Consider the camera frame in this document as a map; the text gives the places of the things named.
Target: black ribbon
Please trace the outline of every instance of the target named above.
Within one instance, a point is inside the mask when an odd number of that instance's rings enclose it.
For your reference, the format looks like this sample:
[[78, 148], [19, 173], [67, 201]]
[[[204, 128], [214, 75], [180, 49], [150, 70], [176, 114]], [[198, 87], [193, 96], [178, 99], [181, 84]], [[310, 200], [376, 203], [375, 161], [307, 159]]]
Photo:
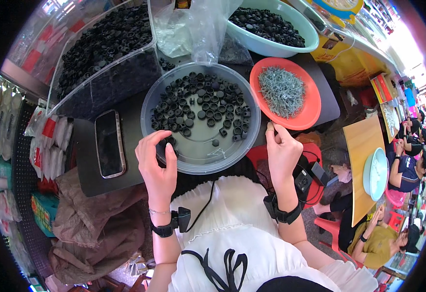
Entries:
[[[210, 268], [208, 266], [208, 252], [210, 251], [209, 248], [206, 249], [206, 254], [205, 257], [202, 258], [201, 255], [199, 255], [198, 253], [196, 253], [193, 250], [183, 250], [181, 252], [182, 255], [185, 254], [190, 254], [195, 256], [199, 261], [200, 264], [203, 267], [203, 270], [205, 271], [205, 275], [208, 278], [208, 280], [210, 280], [210, 282], [213, 283], [213, 285], [215, 286], [215, 288], [219, 291], [219, 292], [238, 292], [241, 287], [242, 287], [242, 283], [244, 281], [244, 277], [245, 277], [245, 271], [247, 270], [247, 255], [246, 254], [240, 254], [237, 256], [236, 259], [236, 263], [234, 264], [234, 267], [231, 268], [231, 262], [233, 260], [233, 255], [236, 252], [234, 249], [228, 249], [225, 253], [224, 253], [224, 267], [226, 269], [226, 278], [228, 281], [228, 284], [226, 284], [223, 279], [221, 279], [220, 276], [218, 276], [218, 274], [213, 271], [212, 268]], [[234, 282], [234, 272], [235, 270], [242, 264], [242, 276], [241, 276], [241, 283], [239, 284], [239, 287], [236, 287], [236, 284]], [[215, 281], [221, 286], [222, 289], [220, 289], [218, 287], [218, 285], [216, 285]]]

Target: pegboard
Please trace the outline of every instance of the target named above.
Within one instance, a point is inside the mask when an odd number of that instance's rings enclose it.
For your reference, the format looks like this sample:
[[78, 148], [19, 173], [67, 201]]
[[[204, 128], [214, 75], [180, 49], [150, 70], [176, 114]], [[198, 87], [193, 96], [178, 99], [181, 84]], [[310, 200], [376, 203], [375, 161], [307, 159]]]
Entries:
[[38, 176], [29, 160], [32, 137], [23, 135], [35, 108], [35, 105], [29, 104], [26, 100], [21, 103], [11, 157], [11, 179], [12, 192], [23, 218], [21, 222], [17, 223], [18, 229], [36, 271], [42, 278], [46, 278], [53, 274], [47, 257], [51, 249], [51, 240], [35, 223], [31, 208], [31, 192], [37, 190]]

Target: smartphone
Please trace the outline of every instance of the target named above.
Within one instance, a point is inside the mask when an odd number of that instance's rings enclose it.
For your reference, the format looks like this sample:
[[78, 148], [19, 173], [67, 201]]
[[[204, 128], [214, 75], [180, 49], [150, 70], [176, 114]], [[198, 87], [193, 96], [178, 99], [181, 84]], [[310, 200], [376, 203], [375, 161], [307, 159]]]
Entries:
[[126, 170], [119, 113], [113, 109], [95, 120], [96, 152], [99, 173], [103, 178], [115, 178]]

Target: bracelet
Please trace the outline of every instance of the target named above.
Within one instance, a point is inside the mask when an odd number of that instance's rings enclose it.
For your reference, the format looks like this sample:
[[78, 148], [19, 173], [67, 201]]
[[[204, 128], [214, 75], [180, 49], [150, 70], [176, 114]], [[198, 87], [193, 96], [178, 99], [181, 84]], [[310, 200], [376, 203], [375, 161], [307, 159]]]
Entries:
[[148, 212], [149, 212], [150, 214], [171, 214], [171, 210], [169, 210], [169, 211], [164, 211], [164, 212], [158, 212], [158, 211], [152, 210], [152, 209], [150, 209], [150, 208], [148, 208]]

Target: white bowl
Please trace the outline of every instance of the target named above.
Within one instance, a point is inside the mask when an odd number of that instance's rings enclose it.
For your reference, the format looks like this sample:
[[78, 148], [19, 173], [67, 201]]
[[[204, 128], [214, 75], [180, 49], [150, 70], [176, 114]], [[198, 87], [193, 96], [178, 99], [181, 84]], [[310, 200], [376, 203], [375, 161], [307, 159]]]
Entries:
[[238, 38], [240, 43], [247, 49], [264, 56], [289, 58], [297, 53], [310, 53], [319, 46], [319, 35], [312, 23], [299, 11], [280, 0], [244, 0], [241, 7], [269, 9], [270, 12], [281, 15], [284, 20], [291, 22], [294, 29], [297, 29], [306, 41], [305, 48], [278, 44], [248, 32], [228, 21], [228, 28], [230, 28], [228, 32]]

